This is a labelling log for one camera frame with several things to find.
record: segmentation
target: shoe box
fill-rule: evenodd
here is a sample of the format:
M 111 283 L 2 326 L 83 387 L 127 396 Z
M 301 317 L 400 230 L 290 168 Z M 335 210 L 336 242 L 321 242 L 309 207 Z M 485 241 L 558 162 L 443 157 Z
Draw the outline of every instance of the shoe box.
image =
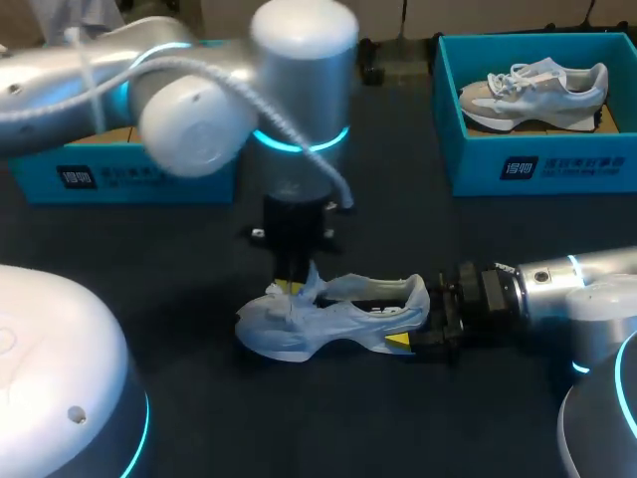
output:
M 526 122 L 508 133 L 465 122 L 458 92 L 488 73 L 551 57 L 565 68 L 608 68 L 594 132 Z M 493 196 L 637 191 L 637 50 L 622 33 L 441 37 L 433 114 L 453 194 Z
M 163 172 L 135 128 L 116 129 L 64 147 L 9 160 L 30 204 L 229 204 L 236 160 L 202 178 Z

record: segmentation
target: background wall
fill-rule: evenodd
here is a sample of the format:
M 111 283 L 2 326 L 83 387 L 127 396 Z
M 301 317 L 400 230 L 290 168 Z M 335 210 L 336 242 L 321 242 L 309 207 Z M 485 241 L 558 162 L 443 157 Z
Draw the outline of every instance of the background wall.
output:
M 403 0 L 340 1 L 358 17 L 361 38 L 384 41 L 398 37 L 402 25 Z M 264 3 L 266 0 L 201 0 L 207 38 L 247 36 L 252 15 Z
M 630 0 L 609 0 L 627 3 Z M 590 0 L 408 0 L 405 37 L 512 32 L 580 24 Z

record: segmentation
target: cyan led ring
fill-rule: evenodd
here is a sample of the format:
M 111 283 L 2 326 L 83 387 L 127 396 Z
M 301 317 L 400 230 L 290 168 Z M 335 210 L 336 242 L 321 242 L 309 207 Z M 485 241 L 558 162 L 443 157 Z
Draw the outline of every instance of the cyan led ring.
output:
M 315 144 L 310 149 L 312 151 L 322 151 L 324 149 L 328 149 L 329 147 L 332 147 L 335 144 L 338 144 L 341 141 L 343 141 L 348 133 L 349 133 L 349 126 L 346 126 L 334 139 L 328 142 L 323 142 L 321 144 Z M 256 139 L 259 140 L 259 142 L 263 143 L 267 147 L 271 147 L 272 149 L 277 149 L 279 151 L 285 151 L 285 152 L 302 152 L 303 151 L 300 146 L 296 146 L 294 144 L 287 144 L 287 143 L 272 139 L 267 134 L 265 134 L 262 131 L 259 131 L 258 129 L 253 132 L 253 135 Z

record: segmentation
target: silver metal cylinder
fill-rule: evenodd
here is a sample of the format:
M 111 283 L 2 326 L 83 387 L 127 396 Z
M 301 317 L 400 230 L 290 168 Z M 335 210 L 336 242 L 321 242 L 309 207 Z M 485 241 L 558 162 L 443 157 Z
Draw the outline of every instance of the silver metal cylinder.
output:
M 272 0 L 252 22 L 258 89 L 335 167 L 349 126 L 357 30 L 353 14 L 331 0 Z M 268 120 L 255 136 L 268 194 L 290 202 L 330 195 L 329 179 Z
M 573 362 L 592 368 L 637 330 L 637 276 L 609 274 L 566 296 Z
M 637 317 L 611 321 L 571 321 L 571 345 L 575 366 L 590 369 L 615 354 L 637 331 Z
M 637 247 L 522 264 L 516 270 L 520 310 L 531 325 L 545 318 L 565 318 L 566 295 L 608 274 L 637 274 Z

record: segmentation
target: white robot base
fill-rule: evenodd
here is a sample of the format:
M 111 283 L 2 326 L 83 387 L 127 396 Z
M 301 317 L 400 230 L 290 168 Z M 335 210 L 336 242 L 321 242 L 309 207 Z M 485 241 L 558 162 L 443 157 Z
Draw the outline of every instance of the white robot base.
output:
M 146 476 L 150 407 L 105 304 L 0 266 L 0 476 Z

